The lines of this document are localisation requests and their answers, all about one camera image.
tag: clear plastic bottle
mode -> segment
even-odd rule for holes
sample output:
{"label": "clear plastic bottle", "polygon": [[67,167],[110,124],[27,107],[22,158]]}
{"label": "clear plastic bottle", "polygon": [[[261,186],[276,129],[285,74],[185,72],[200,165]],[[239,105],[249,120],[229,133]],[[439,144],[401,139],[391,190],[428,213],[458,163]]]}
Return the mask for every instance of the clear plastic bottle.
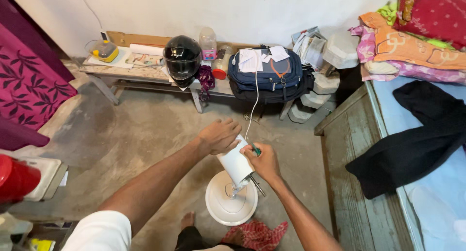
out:
{"label": "clear plastic bottle", "polygon": [[217,79],[225,79],[228,74],[228,62],[233,55],[233,48],[222,45],[218,48],[217,59],[212,64],[212,74]]}
{"label": "clear plastic bottle", "polygon": [[202,60],[212,63],[217,57],[217,36],[210,27],[204,27],[199,34],[199,45],[202,49]]}

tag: white cable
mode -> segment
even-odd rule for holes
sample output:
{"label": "white cable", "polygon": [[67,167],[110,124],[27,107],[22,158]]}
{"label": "white cable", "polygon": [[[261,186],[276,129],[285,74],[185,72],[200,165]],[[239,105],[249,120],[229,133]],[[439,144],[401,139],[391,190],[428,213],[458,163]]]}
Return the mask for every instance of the white cable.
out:
{"label": "white cable", "polygon": [[248,129],[246,130],[246,134],[244,135],[245,139],[248,139],[248,132],[249,132],[249,128],[251,127],[251,122],[253,121],[253,112],[254,112],[254,108],[256,107],[257,105],[257,102],[259,101],[259,86],[257,85],[257,69],[259,69],[259,63],[262,63],[262,60],[259,59],[259,56],[257,55],[257,52],[255,51],[256,49],[252,49],[252,48],[245,48],[245,49],[251,49],[254,51],[254,54],[256,55],[256,59],[257,59],[257,65],[256,65],[256,89],[257,89],[257,99],[256,99],[256,103],[254,104],[253,106],[253,110],[251,111],[251,118],[249,119],[249,125],[248,125]]}

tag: white shirt sleeve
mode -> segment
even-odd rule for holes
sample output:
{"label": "white shirt sleeve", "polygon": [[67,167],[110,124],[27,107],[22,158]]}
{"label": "white shirt sleeve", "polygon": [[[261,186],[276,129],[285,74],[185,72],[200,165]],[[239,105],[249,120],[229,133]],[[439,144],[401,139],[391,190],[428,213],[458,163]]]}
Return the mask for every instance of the white shirt sleeve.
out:
{"label": "white shirt sleeve", "polygon": [[[129,251],[130,220],[117,211],[99,211],[83,218],[61,251]],[[233,251],[218,245],[205,251]]]}

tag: white wall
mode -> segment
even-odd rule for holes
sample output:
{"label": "white wall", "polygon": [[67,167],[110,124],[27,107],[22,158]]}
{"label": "white wall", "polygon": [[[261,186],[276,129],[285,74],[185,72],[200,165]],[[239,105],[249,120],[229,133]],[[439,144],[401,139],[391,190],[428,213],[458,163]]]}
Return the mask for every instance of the white wall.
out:
{"label": "white wall", "polygon": [[[100,37],[83,0],[15,0],[69,56]],[[359,24],[358,15],[388,0],[87,0],[104,31],[199,38],[212,27],[220,41],[290,46],[292,33],[318,26],[325,36]]]}

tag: bench leg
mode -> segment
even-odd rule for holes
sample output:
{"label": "bench leg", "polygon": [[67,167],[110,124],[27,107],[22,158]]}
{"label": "bench leg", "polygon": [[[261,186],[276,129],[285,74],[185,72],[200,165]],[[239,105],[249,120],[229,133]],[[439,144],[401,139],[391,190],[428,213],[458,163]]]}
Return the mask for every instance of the bench leg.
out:
{"label": "bench leg", "polygon": [[290,108],[293,105],[293,101],[294,100],[288,101],[283,106],[282,111],[280,112],[280,116],[278,117],[280,121],[283,121],[283,119],[285,119],[285,116],[288,114],[288,111],[290,111]]}
{"label": "bench leg", "polygon": [[113,92],[110,90],[110,88],[98,77],[95,77],[91,74],[87,74],[90,78],[90,80],[96,84],[96,86],[99,88],[99,90],[112,102],[114,105],[119,104],[118,98],[113,94]]}
{"label": "bench leg", "polygon": [[196,105],[196,110],[198,113],[202,113],[202,104],[201,100],[199,100],[199,93],[197,89],[190,88],[191,94],[192,94],[192,99],[194,100],[194,104]]}

